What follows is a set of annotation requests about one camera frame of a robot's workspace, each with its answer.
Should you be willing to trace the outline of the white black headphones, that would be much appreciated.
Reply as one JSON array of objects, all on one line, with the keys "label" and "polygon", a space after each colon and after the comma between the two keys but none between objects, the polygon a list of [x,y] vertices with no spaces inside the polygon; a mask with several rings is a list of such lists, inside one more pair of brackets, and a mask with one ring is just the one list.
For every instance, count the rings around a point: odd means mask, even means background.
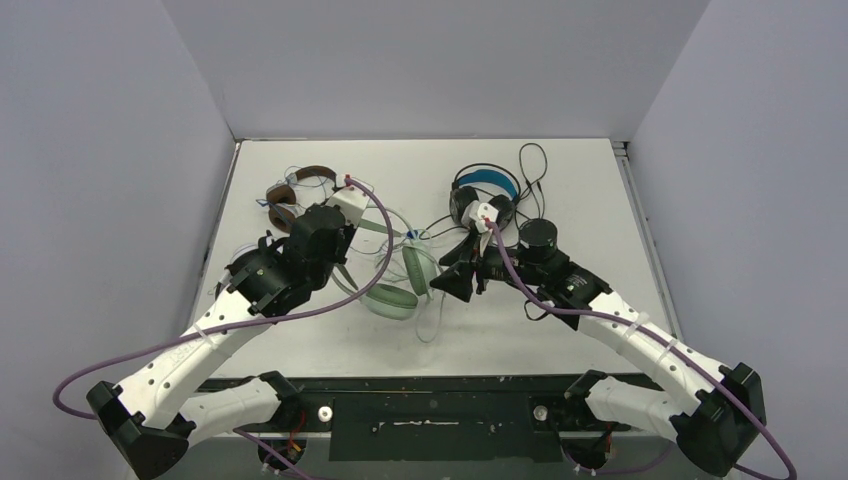
[{"label": "white black headphones", "polygon": [[224,266],[223,272],[216,282],[215,286],[212,289],[212,293],[215,296],[218,296],[221,290],[229,283],[232,278],[232,273],[230,271],[230,266],[234,264],[237,260],[242,259],[249,253],[253,253],[259,249],[257,243],[244,244],[238,247],[232,254],[229,262]]}]

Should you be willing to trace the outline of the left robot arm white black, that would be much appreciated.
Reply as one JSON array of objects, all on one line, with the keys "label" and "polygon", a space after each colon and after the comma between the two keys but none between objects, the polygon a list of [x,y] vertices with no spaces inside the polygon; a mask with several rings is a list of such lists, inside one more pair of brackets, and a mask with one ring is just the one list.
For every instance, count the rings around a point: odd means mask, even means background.
[{"label": "left robot arm white black", "polygon": [[147,366],[116,384],[101,381],[86,400],[139,479],[155,479],[193,446],[245,425],[276,430],[298,419],[293,386],[278,372],[249,376],[211,394],[196,390],[234,353],[306,304],[344,262],[362,207],[335,201],[298,217],[288,237],[268,242],[230,265],[213,305]]}]

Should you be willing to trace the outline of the mint green headphones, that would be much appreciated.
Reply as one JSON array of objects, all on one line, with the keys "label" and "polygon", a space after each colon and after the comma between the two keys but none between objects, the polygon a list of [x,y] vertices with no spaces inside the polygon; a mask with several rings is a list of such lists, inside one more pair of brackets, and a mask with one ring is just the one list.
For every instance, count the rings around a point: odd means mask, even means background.
[{"label": "mint green headphones", "polygon": [[417,314],[421,301],[428,304],[433,299],[429,282],[442,268],[424,244],[427,230],[416,230],[400,213],[392,209],[389,212],[405,227],[403,232],[396,228],[393,233],[397,245],[392,253],[398,254],[400,260],[392,260],[384,271],[388,278],[369,288],[357,301],[379,317],[403,321]]}]

